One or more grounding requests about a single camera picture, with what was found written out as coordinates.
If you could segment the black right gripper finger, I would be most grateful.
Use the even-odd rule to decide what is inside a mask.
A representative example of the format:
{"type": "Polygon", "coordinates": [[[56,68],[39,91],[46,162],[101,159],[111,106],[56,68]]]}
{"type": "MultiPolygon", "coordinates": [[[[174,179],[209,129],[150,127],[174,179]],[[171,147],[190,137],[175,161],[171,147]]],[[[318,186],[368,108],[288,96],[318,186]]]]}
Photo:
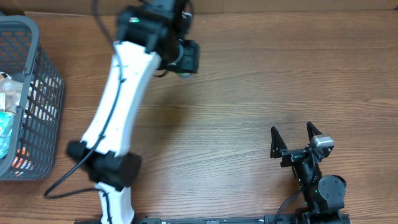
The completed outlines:
{"type": "Polygon", "coordinates": [[[307,133],[309,139],[317,135],[322,135],[322,132],[319,131],[311,121],[307,122],[307,133]]]}
{"type": "Polygon", "coordinates": [[[271,127],[271,139],[270,157],[273,159],[282,157],[288,148],[275,126],[271,127]]]}

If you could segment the clear snack pouch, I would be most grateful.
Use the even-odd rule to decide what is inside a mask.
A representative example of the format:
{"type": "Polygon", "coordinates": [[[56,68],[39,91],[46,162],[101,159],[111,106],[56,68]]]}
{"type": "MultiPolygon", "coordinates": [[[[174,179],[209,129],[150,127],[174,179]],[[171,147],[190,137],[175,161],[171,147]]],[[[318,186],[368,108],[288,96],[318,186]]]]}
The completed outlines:
{"type": "Polygon", "coordinates": [[[17,113],[19,106],[23,83],[17,82],[5,72],[1,72],[1,111],[17,113]]]}

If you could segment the teal tissue pack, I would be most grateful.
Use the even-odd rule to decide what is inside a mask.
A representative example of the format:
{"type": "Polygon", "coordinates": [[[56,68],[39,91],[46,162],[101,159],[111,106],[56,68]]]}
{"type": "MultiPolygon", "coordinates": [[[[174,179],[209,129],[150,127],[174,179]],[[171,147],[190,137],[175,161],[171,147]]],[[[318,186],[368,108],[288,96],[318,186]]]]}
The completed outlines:
{"type": "Polygon", "coordinates": [[[0,158],[3,159],[7,156],[11,143],[12,128],[14,124],[14,113],[7,111],[1,112],[1,148],[0,158]]]}

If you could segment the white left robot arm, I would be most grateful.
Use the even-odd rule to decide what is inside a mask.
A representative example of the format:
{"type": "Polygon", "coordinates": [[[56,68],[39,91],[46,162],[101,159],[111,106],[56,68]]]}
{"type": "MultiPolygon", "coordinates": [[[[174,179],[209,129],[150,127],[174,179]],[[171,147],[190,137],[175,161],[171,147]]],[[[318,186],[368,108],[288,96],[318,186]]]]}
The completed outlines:
{"type": "Polygon", "coordinates": [[[142,160],[130,152],[131,134],[153,77],[198,71],[199,45],[186,39],[194,18],[189,0],[142,1],[117,19],[108,80],[96,114],[67,154],[84,169],[99,193],[100,223],[131,223],[133,185],[142,160]]]}

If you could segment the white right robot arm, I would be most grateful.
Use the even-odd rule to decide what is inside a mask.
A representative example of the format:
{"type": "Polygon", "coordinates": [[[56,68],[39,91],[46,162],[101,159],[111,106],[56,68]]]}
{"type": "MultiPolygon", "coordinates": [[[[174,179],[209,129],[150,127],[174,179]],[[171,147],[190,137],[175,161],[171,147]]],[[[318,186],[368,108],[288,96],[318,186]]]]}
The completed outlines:
{"type": "Polygon", "coordinates": [[[271,223],[350,223],[348,215],[341,214],[345,207],[346,181],[339,175],[324,176],[319,163],[328,157],[334,140],[323,134],[311,122],[307,123],[309,143],[301,149],[289,150],[276,127],[271,127],[270,157],[281,158],[281,167],[290,167],[300,188],[279,207],[277,213],[267,217],[271,223]],[[303,195],[305,206],[293,215],[282,216],[285,206],[303,195]]]}

